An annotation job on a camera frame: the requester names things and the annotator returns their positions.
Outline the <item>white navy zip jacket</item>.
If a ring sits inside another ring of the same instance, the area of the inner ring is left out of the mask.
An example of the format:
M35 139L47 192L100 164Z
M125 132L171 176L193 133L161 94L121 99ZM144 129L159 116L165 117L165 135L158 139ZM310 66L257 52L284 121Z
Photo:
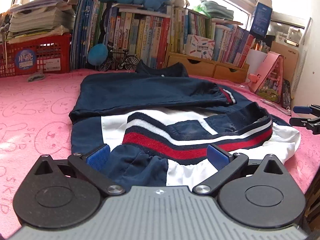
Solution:
M147 114L152 109L210 115L165 124L159 114ZM103 118L126 113L131 114L122 143L110 149L102 169L126 190L132 186L193 188L217 172L207 159L210 144L250 159L274 154L285 162L287 150L294 155L301 140L298 130L256 102L227 86L189 77L180 63L163 70L140 63L134 73L84 78L69 115L72 153L85 154L107 144L99 135Z

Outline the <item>pink house shaped box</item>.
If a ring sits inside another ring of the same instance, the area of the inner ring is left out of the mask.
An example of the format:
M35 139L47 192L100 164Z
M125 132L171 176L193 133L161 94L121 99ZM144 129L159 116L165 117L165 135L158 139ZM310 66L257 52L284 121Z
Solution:
M249 90L261 98L279 103L283 85L284 57L270 51L255 74L249 74Z

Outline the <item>brown cardboard box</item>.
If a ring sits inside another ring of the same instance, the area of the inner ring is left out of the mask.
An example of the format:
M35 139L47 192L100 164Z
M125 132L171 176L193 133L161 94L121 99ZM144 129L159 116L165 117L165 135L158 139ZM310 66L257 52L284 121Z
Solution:
M272 42L271 51L278 53L284 58L284 74L283 78L292 84L293 75L296 70L296 65L299 58L299 51L288 47L286 45L280 44L276 41Z

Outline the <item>pink rabbit pattern mat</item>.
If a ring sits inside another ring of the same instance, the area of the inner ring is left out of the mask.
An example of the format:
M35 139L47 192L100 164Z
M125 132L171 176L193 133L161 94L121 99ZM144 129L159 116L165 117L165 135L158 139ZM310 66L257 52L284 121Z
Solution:
M35 82L28 82L27 76L1 78L1 235L4 238L20 228L12 207L13 197L38 157L51 154L55 159L66 159L71 154L72 123L69 113L78 99L80 83L90 74L96 73L80 70L48 74L44 80ZM226 85L289 122L289 116L268 106L242 85L210 77L192 77ZM122 143L130 114L104 117L102 131L99 125L99 135L106 139L111 149ZM159 114L165 118L165 124L166 120L174 124L210 115L169 109L147 110L147 114ZM295 155L287 150L285 167L305 192L319 168L319 135L312 135L311 131L303 128L296 129L301 135L300 146Z

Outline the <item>dark blue poster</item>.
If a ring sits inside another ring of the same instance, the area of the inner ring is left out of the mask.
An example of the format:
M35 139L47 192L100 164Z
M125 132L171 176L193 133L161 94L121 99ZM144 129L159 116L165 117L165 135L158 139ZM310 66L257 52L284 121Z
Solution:
M253 13L250 34L255 38L265 38L270 25L272 8L258 2Z

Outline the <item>wooden desktop drawer shelf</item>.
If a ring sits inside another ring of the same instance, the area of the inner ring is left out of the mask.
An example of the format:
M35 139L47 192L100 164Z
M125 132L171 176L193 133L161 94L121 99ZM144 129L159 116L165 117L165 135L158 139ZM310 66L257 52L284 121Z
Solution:
M234 83L244 83L249 69L249 64L247 63L244 63L242 67L236 67L232 64L220 63L189 55L173 52L167 53L164 66L170 67L176 63L183 64L189 75L212 77Z

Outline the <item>grey clip on mat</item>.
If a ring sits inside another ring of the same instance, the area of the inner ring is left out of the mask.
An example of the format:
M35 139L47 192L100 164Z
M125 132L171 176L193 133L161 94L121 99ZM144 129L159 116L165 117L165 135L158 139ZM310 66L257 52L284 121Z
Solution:
M27 78L28 82L43 80L46 76L42 72L36 72Z

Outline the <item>miniature black bicycle model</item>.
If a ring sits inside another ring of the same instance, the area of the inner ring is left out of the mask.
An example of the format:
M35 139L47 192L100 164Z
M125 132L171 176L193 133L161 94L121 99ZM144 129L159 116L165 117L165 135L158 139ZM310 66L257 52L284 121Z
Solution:
M128 49L113 49L108 46L108 56L98 67L101 72L111 69L135 71L139 59L136 54L130 54Z

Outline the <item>blue round ball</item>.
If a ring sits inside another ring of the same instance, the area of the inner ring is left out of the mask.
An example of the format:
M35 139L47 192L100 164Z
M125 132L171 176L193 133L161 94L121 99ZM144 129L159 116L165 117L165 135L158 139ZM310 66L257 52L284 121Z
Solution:
M104 44L96 44L87 55L87 61L93 66L101 65L108 56L108 48Z

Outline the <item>red plastic crate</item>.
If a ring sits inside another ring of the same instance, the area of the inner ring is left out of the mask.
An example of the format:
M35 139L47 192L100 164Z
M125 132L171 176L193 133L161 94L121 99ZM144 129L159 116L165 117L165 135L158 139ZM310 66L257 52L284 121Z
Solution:
M71 34L1 44L1 77L36 72L68 73Z

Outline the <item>white colourful stationery box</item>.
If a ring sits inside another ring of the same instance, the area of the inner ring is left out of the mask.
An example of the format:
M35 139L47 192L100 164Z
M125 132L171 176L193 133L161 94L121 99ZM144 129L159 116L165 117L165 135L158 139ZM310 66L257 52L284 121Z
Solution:
M189 34L187 37L185 53L189 56L211 60L213 57L214 46L214 40Z

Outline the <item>folded green towels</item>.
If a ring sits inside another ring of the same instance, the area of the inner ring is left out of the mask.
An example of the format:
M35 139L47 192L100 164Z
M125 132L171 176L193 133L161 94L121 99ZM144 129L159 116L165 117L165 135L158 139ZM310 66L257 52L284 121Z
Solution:
M201 0L201 3L196 7L196 11L209 18L234 19L234 11L227 9L214 1Z

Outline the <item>row of upright books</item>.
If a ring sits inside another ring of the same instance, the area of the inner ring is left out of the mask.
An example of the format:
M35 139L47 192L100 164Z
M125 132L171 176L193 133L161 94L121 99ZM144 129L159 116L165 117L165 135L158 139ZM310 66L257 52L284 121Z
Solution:
M186 55L189 34L215 41L211 60L242 67L255 37L234 19L209 18L197 12L196 7L165 4L158 11L151 11L138 4L79 0L70 69L94 67L98 70L99 66L89 64L87 55L100 43L107 48L128 49L147 66L161 69L167 53Z

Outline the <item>stack of papers and magazines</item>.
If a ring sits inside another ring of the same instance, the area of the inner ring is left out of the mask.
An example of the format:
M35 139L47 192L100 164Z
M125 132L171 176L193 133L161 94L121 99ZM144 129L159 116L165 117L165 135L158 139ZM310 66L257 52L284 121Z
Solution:
M75 11L64 0L33 0L1 14L1 42L20 36L72 30Z

